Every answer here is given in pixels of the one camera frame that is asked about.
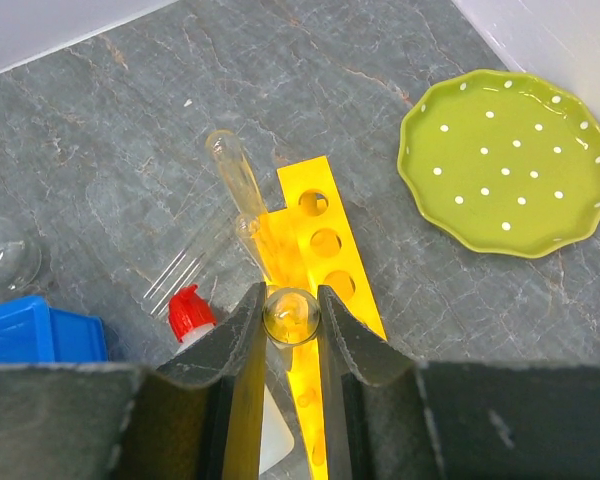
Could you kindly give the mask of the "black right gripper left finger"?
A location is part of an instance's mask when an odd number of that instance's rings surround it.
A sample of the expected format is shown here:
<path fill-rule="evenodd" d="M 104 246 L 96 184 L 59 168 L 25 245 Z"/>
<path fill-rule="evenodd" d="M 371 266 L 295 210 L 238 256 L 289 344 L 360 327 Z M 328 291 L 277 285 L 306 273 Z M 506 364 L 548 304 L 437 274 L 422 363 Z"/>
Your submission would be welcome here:
<path fill-rule="evenodd" d="M 259 475 L 266 287 L 156 370 L 135 393 L 113 479 L 255 479 Z"/>

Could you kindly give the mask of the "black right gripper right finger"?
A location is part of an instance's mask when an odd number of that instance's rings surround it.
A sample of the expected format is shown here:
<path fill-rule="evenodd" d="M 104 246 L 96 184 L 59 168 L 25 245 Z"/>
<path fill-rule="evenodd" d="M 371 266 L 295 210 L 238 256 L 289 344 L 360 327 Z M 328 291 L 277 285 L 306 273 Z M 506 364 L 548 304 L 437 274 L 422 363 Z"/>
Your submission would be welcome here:
<path fill-rule="evenodd" d="M 358 321 L 332 288 L 319 287 L 318 303 L 329 478 L 442 478 L 415 362 Z"/>

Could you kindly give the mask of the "clear glass test tube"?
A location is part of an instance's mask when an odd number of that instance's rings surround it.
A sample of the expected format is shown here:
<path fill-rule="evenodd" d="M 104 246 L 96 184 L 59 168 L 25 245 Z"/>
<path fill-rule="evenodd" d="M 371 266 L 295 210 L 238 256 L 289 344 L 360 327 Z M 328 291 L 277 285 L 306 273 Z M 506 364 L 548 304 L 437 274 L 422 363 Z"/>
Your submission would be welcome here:
<path fill-rule="evenodd" d="M 217 210 L 193 232 L 142 296 L 140 305 L 145 313 L 154 318 L 166 313 L 170 299 L 193 284 L 206 264 L 230 242 L 233 219 L 229 212 Z"/>
<path fill-rule="evenodd" d="M 243 248 L 260 269 L 267 285 L 267 296 L 271 296 L 281 289 L 281 285 L 276 281 L 276 265 L 271 259 L 265 244 L 259 218 L 251 214 L 239 214 L 235 220 L 235 231 L 242 242 Z"/>
<path fill-rule="evenodd" d="M 321 309 L 317 299 L 306 290 L 275 288 L 264 302 L 262 321 L 282 365 L 290 372 L 294 353 L 316 337 Z"/>
<path fill-rule="evenodd" d="M 265 214 L 264 200 L 239 137 L 230 130 L 216 130 L 207 137 L 205 148 L 238 211 L 253 216 Z"/>

